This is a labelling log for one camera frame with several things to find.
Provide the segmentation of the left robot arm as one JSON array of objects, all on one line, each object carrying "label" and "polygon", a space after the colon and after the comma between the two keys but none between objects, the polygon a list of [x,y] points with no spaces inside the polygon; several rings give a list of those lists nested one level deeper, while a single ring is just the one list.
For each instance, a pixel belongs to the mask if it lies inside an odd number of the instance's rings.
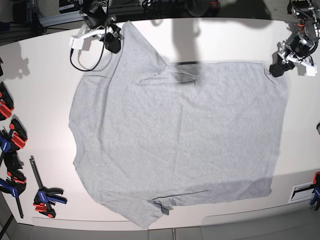
[{"label": "left robot arm", "polygon": [[296,17],[299,23],[289,39],[279,45],[276,62],[270,65],[269,72],[277,78],[296,65],[302,65],[306,75],[314,77],[318,67],[312,54],[320,43],[320,5],[315,0],[291,0],[287,13]]}]

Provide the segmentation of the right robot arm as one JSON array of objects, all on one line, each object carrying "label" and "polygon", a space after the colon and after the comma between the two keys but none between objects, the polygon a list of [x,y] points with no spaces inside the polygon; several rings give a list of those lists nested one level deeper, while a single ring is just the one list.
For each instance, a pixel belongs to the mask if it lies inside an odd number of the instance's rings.
[{"label": "right robot arm", "polygon": [[88,38],[96,38],[104,47],[117,54],[121,50],[121,28],[115,24],[116,17],[108,16],[97,0],[71,0],[79,7],[79,15],[84,24],[76,35],[71,36],[69,45],[72,50],[81,50]]}]

